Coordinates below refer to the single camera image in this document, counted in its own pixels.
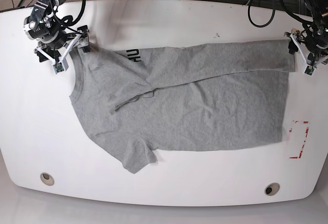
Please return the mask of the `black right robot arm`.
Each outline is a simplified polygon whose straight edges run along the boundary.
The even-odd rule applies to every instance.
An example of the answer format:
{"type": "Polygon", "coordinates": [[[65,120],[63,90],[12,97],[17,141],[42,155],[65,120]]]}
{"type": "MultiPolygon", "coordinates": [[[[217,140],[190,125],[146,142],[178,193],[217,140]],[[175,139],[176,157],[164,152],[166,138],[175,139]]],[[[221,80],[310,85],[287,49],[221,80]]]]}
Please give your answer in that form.
{"type": "Polygon", "coordinates": [[[41,63],[49,60],[56,74],[68,69],[66,57],[74,48],[80,48],[84,53],[90,51],[88,26],[72,29],[83,16],[86,0],[82,0],[77,18],[71,15],[59,18],[58,8],[65,1],[37,0],[30,16],[24,21],[27,37],[38,41],[34,53],[41,63]]]}

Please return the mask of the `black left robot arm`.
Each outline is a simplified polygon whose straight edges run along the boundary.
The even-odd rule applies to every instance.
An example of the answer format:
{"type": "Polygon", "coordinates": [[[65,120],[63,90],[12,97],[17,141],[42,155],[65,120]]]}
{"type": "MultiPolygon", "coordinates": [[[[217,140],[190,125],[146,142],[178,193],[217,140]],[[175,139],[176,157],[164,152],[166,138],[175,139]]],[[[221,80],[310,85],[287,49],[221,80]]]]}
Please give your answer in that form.
{"type": "Polygon", "coordinates": [[[299,52],[306,64],[304,73],[313,75],[319,64],[327,64],[327,0],[304,0],[312,20],[307,21],[293,14],[279,0],[282,9],[303,26],[302,31],[292,30],[285,36],[290,38],[289,54],[299,52]]]}

